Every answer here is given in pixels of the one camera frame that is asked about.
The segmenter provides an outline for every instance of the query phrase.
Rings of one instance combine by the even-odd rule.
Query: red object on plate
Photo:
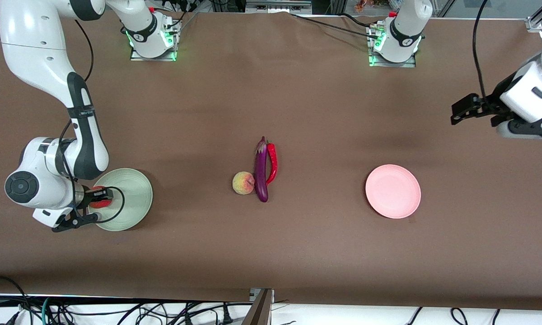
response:
[[[92,190],[99,190],[99,189],[104,189],[104,186],[92,187]],[[106,208],[107,206],[110,206],[111,203],[112,203],[112,200],[102,200],[98,202],[90,202],[89,206],[93,209],[101,209],[101,208]]]
[[[374,169],[365,183],[365,194],[371,206],[387,218],[405,218],[413,214],[421,200],[416,177],[397,165]]]

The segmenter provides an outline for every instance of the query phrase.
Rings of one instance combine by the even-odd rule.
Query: red chili pepper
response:
[[[269,158],[271,158],[271,173],[269,174],[269,178],[267,178],[267,185],[269,185],[277,175],[277,151],[275,150],[275,144],[267,144],[267,152],[269,153]]]

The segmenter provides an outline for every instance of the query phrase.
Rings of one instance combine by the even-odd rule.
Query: eggplant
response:
[[[267,193],[267,142],[265,137],[257,144],[255,152],[255,192],[261,202],[267,202],[269,194]]]

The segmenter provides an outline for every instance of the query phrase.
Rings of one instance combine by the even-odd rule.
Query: teal cable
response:
[[[46,325],[46,306],[48,305],[48,300],[50,297],[46,298],[44,300],[44,304],[42,304],[42,325]]]

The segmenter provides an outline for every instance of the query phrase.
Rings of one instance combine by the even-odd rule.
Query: brown table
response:
[[[83,25],[108,170],[143,171],[155,198],[133,230],[60,234],[10,202],[20,150],[58,136],[67,113],[0,49],[0,274],[27,292],[220,301],[269,287],[291,302],[542,308],[542,140],[500,138],[488,118],[450,125],[451,104],[479,91],[473,21],[431,20],[415,69],[370,67],[363,37],[284,13],[200,14],[177,62],[130,62],[112,13]],[[87,43],[64,27],[85,75]],[[482,21],[488,90],[541,47],[522,21]],[[261,135],[280,161],[267,204],[230,187]],[[411,218],[366,202],[381,164],[418,178]]]

